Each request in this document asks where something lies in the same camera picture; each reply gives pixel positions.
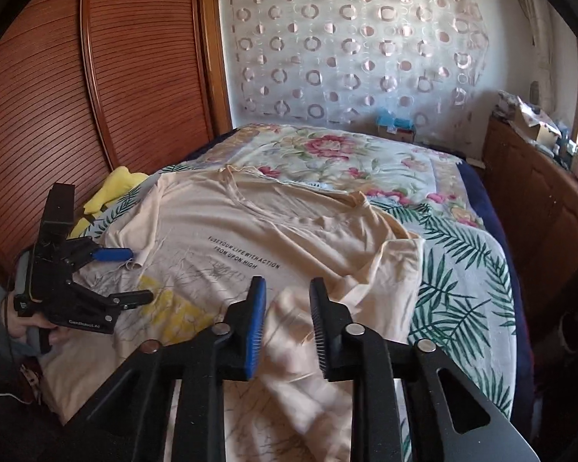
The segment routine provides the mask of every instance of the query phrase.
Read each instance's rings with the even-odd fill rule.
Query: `beige t-shirt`
[[[141,342],[191,338],[222,319],[258,275],[267,283],[262,364],[255,381],[225,387],[228,460],[280,460],[281,452],[282,460],[302,460],[297,434],[318,460],[345,458],[351,394],[318,370],[310,280],[321,276],[354,320],[405,341],[422,239],[359,192],[315,191],[227,167],[162,175],[103,240],[135,251],[135,265],[91,264],[85,282],[103,295],[149,288],[155,300],[122,314],[113,336],[77,332],[42,360],[45,390],[63,420]]]

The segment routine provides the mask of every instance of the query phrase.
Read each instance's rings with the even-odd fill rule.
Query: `finger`
[[[39,328],[57,327],[57,325],[49,322],[41,313],[35,313],[29,318],[20,318],[20,323],[25,326],[38,326]]]
[[[69,330],[69,328],[65,328],[64,326],[59,326],[55,330],[52,330],[49,334],[49,345],[62,344],[62,342],[67,341],[71,336]]]

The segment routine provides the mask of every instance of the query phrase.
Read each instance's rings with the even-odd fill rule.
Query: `white cable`
[[[11,396],[12,398],[15,398],[20,403],[23,403],[24,405],[31,405],[32,404],[32,401],[24,401],[23,399],[19,399],[15,394],[11,394],[9,392],[0,392],[0,398],[2,398],[4,396]]]

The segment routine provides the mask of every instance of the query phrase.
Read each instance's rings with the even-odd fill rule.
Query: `silver bolt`
[[[349,323],[346,327],[344,327],[344,330],[349,335],[364,335],[364,332],[366,332],[366,329],[359,323]]]
[[[422,352],[432,352],[437,348],[437,345],[433,341],[422,339],[417,343],[417,348]]]
[[[227,335],[231,331],[231,327],[227,323],[216,323],[212,327],[212,332],[216,335]]]
[[[149,341],[145,341],[139,345],[139,350],[146,354],[154,354],[158,351],[163,345],[159,341],[155,341],[154,339],[150,339]]]

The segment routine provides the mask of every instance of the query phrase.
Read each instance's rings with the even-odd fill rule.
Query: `floral bedspread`
[[[481,228],[467,200],[459,160],[410,144],[348,132],[288,126],[248,126],[195,161],[164,168],[122,197],[84,234],[99,238],[134,207],[163,172],[254,166],[281,180],[365,193],[426,239],[423,279],[409,341],[441,345],[508,417],[516,375],[515,314],[501,246]],[[405,459],[410,441],[402,417]],[[292,440],[261,460],[291,458]]]

